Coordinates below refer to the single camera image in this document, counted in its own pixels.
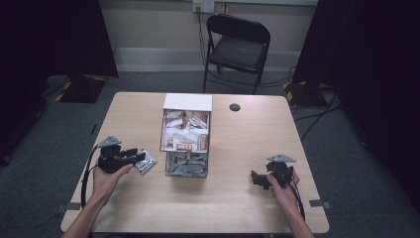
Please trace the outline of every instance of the folding chair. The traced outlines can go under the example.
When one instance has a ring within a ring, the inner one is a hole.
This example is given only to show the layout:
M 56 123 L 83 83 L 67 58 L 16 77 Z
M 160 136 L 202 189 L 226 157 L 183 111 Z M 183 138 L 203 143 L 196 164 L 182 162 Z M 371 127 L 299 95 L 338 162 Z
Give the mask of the folding chair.
M 217 14 L 208 18 L 207 31 L 209 42 L 207 48 L 206 68 L 204 72 L 203 93 L 206 90 L 209 64 L 227 67 L 237 71 L 257 74 L 253 94 L 263 77 L 270 34 L 261 23 L 230 15 Z M 215 45 L 213 34 L 222 36 Z

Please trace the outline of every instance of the wall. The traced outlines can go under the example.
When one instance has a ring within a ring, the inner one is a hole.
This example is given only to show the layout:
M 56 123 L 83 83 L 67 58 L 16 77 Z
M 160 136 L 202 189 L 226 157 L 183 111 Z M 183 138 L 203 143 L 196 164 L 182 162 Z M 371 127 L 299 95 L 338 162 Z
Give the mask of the wall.
M 198 19 L 191 1 L 101 0 L 113 47 L 199 49 Z M 216 3 L 215 13 L 226 12 L 256 20 L 271 32 L 270 51 L 300 52 L 315 6 Z M 205 21 L 201 28 L 207 44 Z

